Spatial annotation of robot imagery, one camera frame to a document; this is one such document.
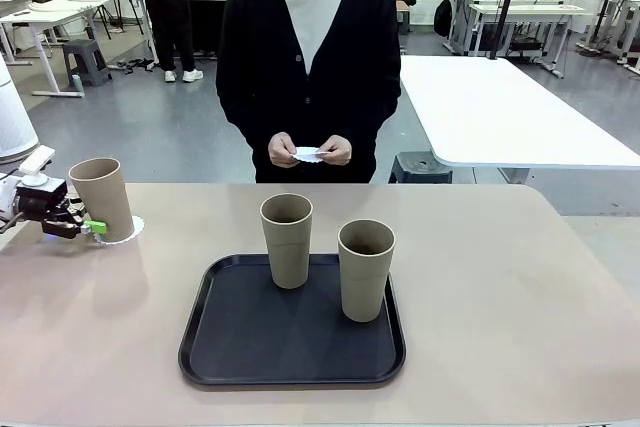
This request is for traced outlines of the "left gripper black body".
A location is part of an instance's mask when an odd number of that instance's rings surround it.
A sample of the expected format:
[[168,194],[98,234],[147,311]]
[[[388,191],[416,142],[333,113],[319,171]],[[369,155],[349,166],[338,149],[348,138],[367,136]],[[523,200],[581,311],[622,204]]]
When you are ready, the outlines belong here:
[[64,211],[67,193],[63,179],[49,178],[40,186],[20,182],[15,191],[14,213],[21,213],[24,220],[30,221],[55,219]]

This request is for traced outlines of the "tan plastic cup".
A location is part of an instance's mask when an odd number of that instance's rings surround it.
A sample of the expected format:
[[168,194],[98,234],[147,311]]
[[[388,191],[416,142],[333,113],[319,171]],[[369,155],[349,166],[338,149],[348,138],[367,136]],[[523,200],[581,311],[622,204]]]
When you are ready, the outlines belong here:
[[134,232],[121,163],[114,158],[94,158],[74,165],[69,178],[90,218],[106,225],[101,238],[119,242]]
[[282,193],[260,207],[273,282],[282,289],[301,287],[308,278],[313,205],[304,196]]
[[342,311],[355,322],[371,322],[380,314],[395,234],[380,221],[359,219],[342,226],[337,240]]

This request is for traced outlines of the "white paper doily coaster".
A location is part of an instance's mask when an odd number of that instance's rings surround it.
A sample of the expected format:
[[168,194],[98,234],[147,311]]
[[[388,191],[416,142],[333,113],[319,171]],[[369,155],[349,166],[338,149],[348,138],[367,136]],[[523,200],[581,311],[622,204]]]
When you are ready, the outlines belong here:
[[95,241],[97,243],[101,244],[101,245],[118,245],[118,244],[123,244],[123,243],[129,242],[129,241],[135,239],[143,231],[143,229],[145,227],[144,220],[141,217],[137,216],[137,215],[133,215],[132,216],[132,223],[133,223],[133,227],[134,227],[133,232],[123,240],[120,240],[120,241],[106,241],[106,240],[104,240],[102,238],[102,236],[100,234],[97,234],[97,233],[94,233],[93,237],[94,237]]
[[292,157],[299,162],[320,163],[323,161],[323,156],[327,154],[327,151],[320,148],[298,146]]

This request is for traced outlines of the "person's left forearm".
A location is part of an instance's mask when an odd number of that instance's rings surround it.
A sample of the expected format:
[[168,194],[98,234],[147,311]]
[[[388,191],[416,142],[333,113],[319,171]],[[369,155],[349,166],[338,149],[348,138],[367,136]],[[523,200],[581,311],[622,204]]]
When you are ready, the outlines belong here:
[[349,101],[344,108],[339,135],[352,144],[375,143],[382,125],[396,112],[397,103],[396,98]]

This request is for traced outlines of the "person's right hand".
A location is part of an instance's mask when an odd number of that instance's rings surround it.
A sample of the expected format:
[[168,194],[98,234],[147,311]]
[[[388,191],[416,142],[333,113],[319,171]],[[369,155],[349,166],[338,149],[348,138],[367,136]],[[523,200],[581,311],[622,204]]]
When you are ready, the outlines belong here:
[[271,138],[268,154],[271,163],[279,168],[289,169],[299,163],[295,158],[297,149],[291,137],[285,132],[277,133]]

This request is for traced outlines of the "person's left hand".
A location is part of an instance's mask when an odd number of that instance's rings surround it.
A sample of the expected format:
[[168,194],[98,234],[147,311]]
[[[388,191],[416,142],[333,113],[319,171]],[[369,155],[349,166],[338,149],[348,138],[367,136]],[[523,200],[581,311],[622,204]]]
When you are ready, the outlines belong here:
[[352,145],[344,137],[332,135],[321,147],[319,157],[334,166],[345,166],[351,161]]

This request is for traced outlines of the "white air purifier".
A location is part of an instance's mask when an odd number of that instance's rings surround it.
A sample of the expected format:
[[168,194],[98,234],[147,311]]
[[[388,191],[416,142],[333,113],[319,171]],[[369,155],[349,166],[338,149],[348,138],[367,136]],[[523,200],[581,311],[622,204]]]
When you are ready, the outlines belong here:
[[0,54],[0,165],[27,157],[39,139]]

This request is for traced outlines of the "grey step stool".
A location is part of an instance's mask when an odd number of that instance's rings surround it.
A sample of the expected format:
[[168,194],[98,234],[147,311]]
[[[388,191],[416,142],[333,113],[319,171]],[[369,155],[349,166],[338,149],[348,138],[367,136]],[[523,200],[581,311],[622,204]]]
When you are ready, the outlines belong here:
[[94,87],[112,79],[96,40],[70,40],[63,45],[62,50],[70,86],[75,85],[75,77],[78,77],[83,85]]

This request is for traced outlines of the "person in grey hoodie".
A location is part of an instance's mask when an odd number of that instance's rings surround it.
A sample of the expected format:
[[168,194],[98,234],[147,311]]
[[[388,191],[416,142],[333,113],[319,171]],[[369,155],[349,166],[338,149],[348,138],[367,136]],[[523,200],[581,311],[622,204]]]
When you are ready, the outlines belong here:
[[145,0],[151,20],[156,54],[164,79],[176,81],[174,50],[180,56],[182,80],[192,83],[203,79],[195,65],[189,0]]

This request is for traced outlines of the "black plastic tray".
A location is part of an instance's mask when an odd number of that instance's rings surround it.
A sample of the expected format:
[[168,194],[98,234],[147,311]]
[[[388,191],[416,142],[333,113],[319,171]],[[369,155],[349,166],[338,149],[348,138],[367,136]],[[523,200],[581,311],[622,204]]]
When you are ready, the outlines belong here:
[[377,385],[393,379],[405,359],[392,287],[376,319],[349,319],[335,254],[311,255],[308,280],[294,290],[274,284],[265,254],[214,262],[178,352],[189,381],[215,388]]

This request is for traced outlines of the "person in black cardigan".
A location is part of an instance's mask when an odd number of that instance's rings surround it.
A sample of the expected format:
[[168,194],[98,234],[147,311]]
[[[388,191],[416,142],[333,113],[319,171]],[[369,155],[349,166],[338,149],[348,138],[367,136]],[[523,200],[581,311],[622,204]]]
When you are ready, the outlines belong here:
[[[320,148],[339,135],[349,101],[398,100],[400,71],[395,0],[226,2],[216,73],[219,102],[254,97],[269,111],[277,133],[287,133],[296,148]],[[350,142],[352,157],[345,166],[299,162],[289,169],[271,163],[268,146],[248,146],[259,183],[367,183],[377,167],[376,142]]]

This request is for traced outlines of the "dark grey plastic stool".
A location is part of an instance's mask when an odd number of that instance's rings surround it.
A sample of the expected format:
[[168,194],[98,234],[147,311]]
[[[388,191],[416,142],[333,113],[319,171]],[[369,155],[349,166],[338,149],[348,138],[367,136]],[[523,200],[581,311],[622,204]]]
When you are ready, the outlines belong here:
[[451,184],[453,171],[431,151],[398,153],[391,168],[390,184]]

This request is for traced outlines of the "black backpack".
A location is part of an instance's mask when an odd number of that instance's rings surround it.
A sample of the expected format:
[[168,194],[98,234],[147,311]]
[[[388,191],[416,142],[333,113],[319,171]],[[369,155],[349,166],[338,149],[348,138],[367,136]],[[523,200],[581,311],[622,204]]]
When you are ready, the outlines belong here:
[[453,8],[450,0],[442,0],[434,13],[433,29],[439,36],[448,39],[453,22]]

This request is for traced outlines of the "large white table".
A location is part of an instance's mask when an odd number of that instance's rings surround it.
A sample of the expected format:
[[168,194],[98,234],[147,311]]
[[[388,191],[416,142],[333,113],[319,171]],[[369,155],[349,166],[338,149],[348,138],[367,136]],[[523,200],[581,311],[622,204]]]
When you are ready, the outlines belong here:
[[451,167],[640,171],[640,155],[505,59],[404,55],[401,81]]

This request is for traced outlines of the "white lab desk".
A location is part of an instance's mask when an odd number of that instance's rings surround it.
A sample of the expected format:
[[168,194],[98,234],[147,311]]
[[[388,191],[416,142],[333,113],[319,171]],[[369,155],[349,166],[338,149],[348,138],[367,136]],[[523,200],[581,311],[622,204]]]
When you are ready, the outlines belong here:
[[[463,56],[478,57],[481,54],[480,44],[486,25],[493,25],[496,29],[499,15],[498,4],[470,5],[472,12],[465,35]],[[567,5],[514,5],[510,6],[506,18],[506,24],[502,33],[497,57],[507,58],[512,51],[510,48],[515,27],[518,24],[537,24],[539,27],[548,25],[546,37],[542,46],[531,58],[534,64],[539,65],[557,78],[564,77],[564,71],[559,67],[559,60],[569,39],[569,31],[573,21],[590,17],[591,14],[584,8]]]

